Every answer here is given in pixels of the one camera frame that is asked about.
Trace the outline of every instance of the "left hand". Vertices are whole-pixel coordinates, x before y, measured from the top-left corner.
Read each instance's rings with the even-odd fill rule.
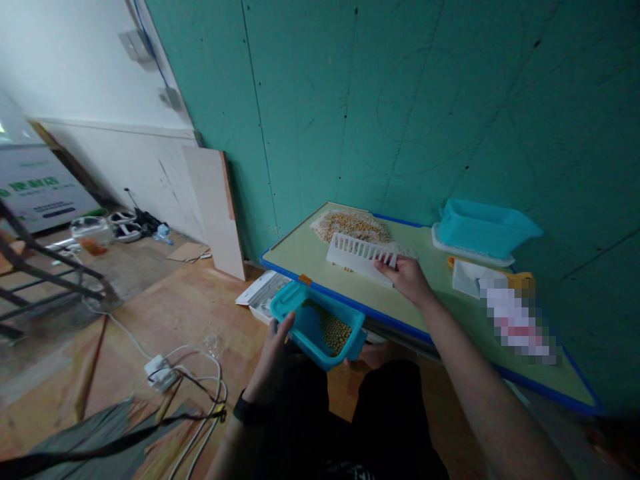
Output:
[[[268,404],[275,400],[282,384],[285,363],[285,340],[295,321],[291,311],[278,326],[277,320],[269,324],[269,332],[258,365],[253,372],[242,398],[249,403]]]

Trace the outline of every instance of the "white comb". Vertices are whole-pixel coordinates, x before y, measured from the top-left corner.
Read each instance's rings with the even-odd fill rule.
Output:
[[[373,264],[373,259],[378,259],[391,268],[395,268],[397,258],[397,253],[380,245],[358,240],[338,232],[333,234],[327,252],[328,262],[351,269],[389,288],[393,286],[393,282],[378,272]]]

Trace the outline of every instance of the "table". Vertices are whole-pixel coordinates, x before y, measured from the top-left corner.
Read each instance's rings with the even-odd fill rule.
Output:
[[[433,345],[420,312],[400,292],[347,272],[325,260],[329,245],[318,238],[310,225],[322,212],[335,209],[358,210],[326,202],[264,252],[262,264],[364,312],[380,322],[382,330],[397,332],[400,337],[415,340],[415,345]],[[499,344],[493,334],[493,318],[487,318],[485,301],[476,300],[451,287],[452,272],[447,264],[449,254],[433,246],[430,227],[383,215],[370,215],[387,224],[393,240],[416,251],[438,298],[503,378],[574,411],[586,415],[596,415],[602,411],[598,398],[569,352],[560,346],[559,340],[557,352],[562,359],[555,366],[531,364],[530,358],[516,356]]]

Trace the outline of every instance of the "electrical cord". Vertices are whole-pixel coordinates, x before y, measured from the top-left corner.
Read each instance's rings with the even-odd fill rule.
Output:
[[[90,304],[89,304],[88,300],[86,299],[86,297],[82,297],[82,302],[86,306],[86,308],[88,308],[90,311],[92,311],[94,313],[100,313],[102,315],[107,315],[110,318],[110,320],[112,320],[112,322],[114,322],[118,327],[120,327],[127,334],[127,336],[130,338],[130,340],[133,342],[133,344],[138,348],[140,353],[144,357],[146,357],[148,360],[152,360],[152,356],[150,356],[144,350],[144,348],[142,348],[142,345],[140,345],[140,342],[138,342],[138,340],[135,338],[135,336],[124,325],[122,325],[122,323],[120,323],[110,312],[104,312],[104,311],[100,311],[100,310],[96,310],[96,309],[92,308],[92,306],[90,306]],[[218,424],[218,417],[211,417],[210,415],[214,415],[214,410],[216,409],[216,407],[219,407],[218,408],[218,412],[216,412],[216,413],[220,413],[221,411],[225,411],[224,407],[225,407],[225,405],[227,403],[228,390],[227,390],[227,384],[224,382],[224,380],[222,380],[222,366],[220,366],[220,362],[218,362],[218,360],[213,355],[209,354],[208,352],[206,352],[206,351],[204,351],[204,350],[202,350],[202,349],[200,349],[198,347],[194,347],[192,345],[181,345],[180,347],[178,347],[178,348],[172,350],[171,352],[169,352],[168,354],[166,354],[163,357],[163,360],[167,360],[174,353],[176,353],[176,352],[178,352],[178,351],[180,351],[182,349],[186,349],[186,348],[189,348],[194,352],[201,353],[202,355],[206,356],[208,359],[212,360],[212,362],[214,362],[214,364],[217,367],[218,375],[216,377],[215,376],[194,377],[191,374],[191,372],[189,372],[189,370],[187,370],[187,368],[184,365],[176,365],[175,367],[170,367],[172,370],[178,372],[179,374],[182,374],[184,376],[184,378],[187,378],[188,380],[190,380],[191,382],[196,384],[200,389],[204,390],[204,392],[207,393],[207,395],[209,396],[210,400],[213,402],[213,405],[211,406],[211,409],[209,410],[209,413],[207,414],[207,417],[204,417],[202,422],[200,422],[200,425],[198,426],[198,430],[196,430],[194,436],[192,436],[192,438],[189,441],[189,444],[185,448],[184,452],[182,452],[182,455],[180,456],[180,458],[178,458],[176,464],[174,465],[174,467],[173,467],[173,469],[171,471],[171,474],[169,475],[169,480],[173,480],[174,479],[175,474],[178,471],[178,468],[180,468],[180,465],[182,465],[182,462],[184,462],[186,456],[189,454],[193,444],[195,443],[196,439],[200,435],[200,432],[202,432],[202,429],[204,428],[205,423],[207,422],[207,420],[209,420],[210,418],[215,418],[215,420],[211,424],[209,430],[205,434],[204,441],[202,442],[200,448],[198,449],[198,452],[195,455],[195,458],[193,459],[193,462],[191,463],[191,466],[189,468],[189,472],[187,473],[186,479],[189,480],[191,478],[191,474],[193,473],[195,465],[198,462],[198,460],[200,458],[200,455],[202,454],[207,442],[211,438],[211,435],[213,434],[213,430],[215,429],[215,427]],[[164,368],[160,368],[160,369],[156,370],[155,372],[150,374],[149,377],[151,377],[152,375],[154,375],[158,371],[163,370]],[[206,390],[206,388],[204,388],[198,382],[199,380],[204,380],[204,379],[216,380],[217,388],[216,388],[215,396],[211,395],[209,393],[209,391]],[[222,401],[219,401],[218,398],[220,398],[221,387],[224,387],[224,395],[223,395]]]
[[[217,377],[211,377],[211,376],[207,376],[207,377],[198,377],[196,379],[191,377],[191,373],[184,367],[184,365],[177,365],[176,367],[171,367],[172,370],[184,375],[185,378],[187,378],[188,380],[198,384],[197,380],[204,380],[204,379],[212,379],[212,380],[216,380],[217,381],[217,389],[216,389],[216,394],[215,394],[215,399],[212,398],[213,401],[213,405],[211,406],[211,409],[209,410],[209,415],[211,415],[213,413],[213,411],[216,409],[216,407],[219,406],[219,411],[224,409],[226,403],[227,403],[227,394],[228,394],[228,390],[227,390],[227,384],[224,382],[224,380],[222,380],[222,367],[220,366],[220,363],[218,362],[218,360],[210,355],[208,352],[199,349],[197,347],[193,347],[191,345],[182,345],[178,348],[176,348],[175,350],[173,350],[172,352],[168,353],[166,356],[164,356],[163,360],[166,360],[168,357],[170,357],[172,354],[176,353],[177,351],[180,351],[184,348],[191,348],[193,351],[196,351],[198,353],[203,354],[204,356],[206,356],[207,358],[209,358],[210,360],[212,360],[212,362],[214,362],[217,366],[218,369],[218,376]],[[222,401],[219,401],[218,398],[220,397],[220,389],[221,387],[224,387],[224,395],[222,398]],[[198,426],[198,430],[196,430],[194,436],[192,436],[189,444],[187,445],[187,447],[185,448],[184,452],[182,452],[182,455],[180,456],[180,458],[178,459],[178,461],[176,462],[176,464],[173,466],[173,469],[171,470],[171,474],[169,475],[169,480],[173,480],[173,478],[175,477],[176,472],[178,471],[178,468],[180,468],[180,465],[182,465],[182,462],[184,462],[184,459],[186,458],[186,456],[189,454],[193,444],[195,443],[195,441],[197,440],[198,436],[200,435],[200,432],[202,431],[202,429],[205,426],[207,420],[203,420],[200,423],[200,426]],[[211,424],[209,430],[207,431],[207,433],[204,436],[203,442],[200,445],[200,448],[198,449],[198,452],[195,454],[195,458],[193,459],[193,462],[191,462],[191,466],[189,468],[189,471],[187,473],[186,478],[189,479],[191,478],[191,474],[193,473],[193,470],[195,468],[196,463],[198,462],[198,459],[200,458],[200,455],[202,454],[207,442],[209,441],[209,439],[211,438],[211,435],[213,434],[213,430],[215,429],[216,425],[218,424],[218,420],[214,420],[213,423]]]
[[[125,332],[130,340],[133,342],[133,344],[138,348],[138,350],[140,351],[140,353],[142,354],[142,356],[144,356],[144,358],[146,358],[147,360],[152,360],[153,357],[150,356],[145,350],[144,348],[142,348],[142,345],[140,345],[140,342],[138,342],[138,340],[133,336],[133,334],[122,324],[120,323],[110,312],[105,312],[105,311],[100,311],[100,310],[96,310],[95,308],[93,308],[92,306],[90,306],[88,300],[86,297],[82,297],[82,303],[84,304],[84,306],[86,308],[88,308],[90,311],[94,312],[94,313],[100,313],[101,315],[106,315],[110,318],[110,320],[112,322],[114,322],[118,327],[120,327],[122,329],[123,332]]]
[[[145,24],[142,22],[142,16],[140,16],[140,10],[138,10],[138,2],[137,0],[133,0],[133,6],[135,8],[135,14],[138,16],[138,22],[140,22],[140,27],[142,28],[142,33],[145,34],[145,38],[147,39],[147,44],[149,45],[149,53],[151,54],[153,61],[155,62],[155,66],[158,67],[158,72],[160,72],[160,76],[162,77],[162,81],[165,83],[166,88],[170,88],[167,83],[167,79],[165,78],[165,74],[162,73],[162,68],[160,68],[160,64],[158,63],[158,58],[155,56],[155,51],[153,50],[153,45],[151,44],[151,39],[147,34],[147,30],[145,28]]]

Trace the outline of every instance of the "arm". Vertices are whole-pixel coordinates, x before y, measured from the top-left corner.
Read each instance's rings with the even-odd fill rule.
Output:
[[[467,420],[500,479],[573,479],[547,434],[429,286],[418,262],[376,268],[422,312]]]
[[[276,320],[269,325],[260,361],[242,394],[246,402],[269,405],[275,401],[282,383],[285,340],[294,320],[295,312],[291,312],[279,327]],[[232,415],[206,478],[252,479],[264,432],[264,425],[248,427]]]

